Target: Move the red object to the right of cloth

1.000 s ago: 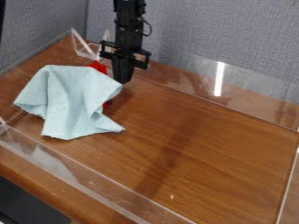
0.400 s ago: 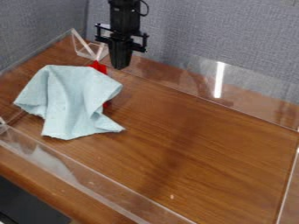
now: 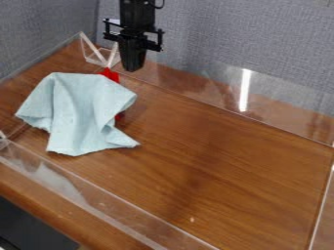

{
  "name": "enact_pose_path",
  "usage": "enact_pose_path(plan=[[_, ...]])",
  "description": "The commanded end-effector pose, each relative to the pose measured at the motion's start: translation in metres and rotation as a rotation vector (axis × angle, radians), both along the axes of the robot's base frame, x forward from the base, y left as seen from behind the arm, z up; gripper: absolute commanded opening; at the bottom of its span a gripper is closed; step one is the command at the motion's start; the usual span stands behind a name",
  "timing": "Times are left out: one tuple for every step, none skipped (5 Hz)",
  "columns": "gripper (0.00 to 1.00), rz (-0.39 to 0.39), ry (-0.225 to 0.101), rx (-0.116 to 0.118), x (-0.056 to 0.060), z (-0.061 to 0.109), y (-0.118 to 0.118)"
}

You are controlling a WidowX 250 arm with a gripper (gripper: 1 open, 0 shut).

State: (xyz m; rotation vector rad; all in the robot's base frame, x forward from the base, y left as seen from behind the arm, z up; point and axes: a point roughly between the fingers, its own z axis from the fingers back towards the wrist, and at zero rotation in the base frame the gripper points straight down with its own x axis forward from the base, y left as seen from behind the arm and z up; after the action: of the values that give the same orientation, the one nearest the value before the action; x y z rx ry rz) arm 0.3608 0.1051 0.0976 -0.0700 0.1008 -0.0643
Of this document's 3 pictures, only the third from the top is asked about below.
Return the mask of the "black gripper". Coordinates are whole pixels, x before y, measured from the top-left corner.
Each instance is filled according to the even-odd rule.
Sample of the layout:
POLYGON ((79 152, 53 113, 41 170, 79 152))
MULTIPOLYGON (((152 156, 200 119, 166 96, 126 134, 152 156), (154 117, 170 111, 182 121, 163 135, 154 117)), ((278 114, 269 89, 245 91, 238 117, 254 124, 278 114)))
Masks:
POLYGON ((103 38, 119 42, 122 64, 126 71, 139 70, 146 60, 146 50, 163 51, 164 31, 154 25, 140 28, 128 28, 120 25, 119 20, 104 19, 103 38), (151 41, 147 33, 156 35, 156 40, 151 41))

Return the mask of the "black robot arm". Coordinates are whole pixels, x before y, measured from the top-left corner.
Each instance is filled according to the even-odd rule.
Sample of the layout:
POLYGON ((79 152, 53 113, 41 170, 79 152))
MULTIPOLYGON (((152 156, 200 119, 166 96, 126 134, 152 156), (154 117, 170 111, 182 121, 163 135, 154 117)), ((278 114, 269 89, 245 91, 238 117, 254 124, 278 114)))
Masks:
POLYGON ((119 44, 122 65, 134 72, 144 65, 146 52, 163 50, 164 31, 155 26, 155 0, 119 0, 120 21, 104 19, 103 38, 119 44))

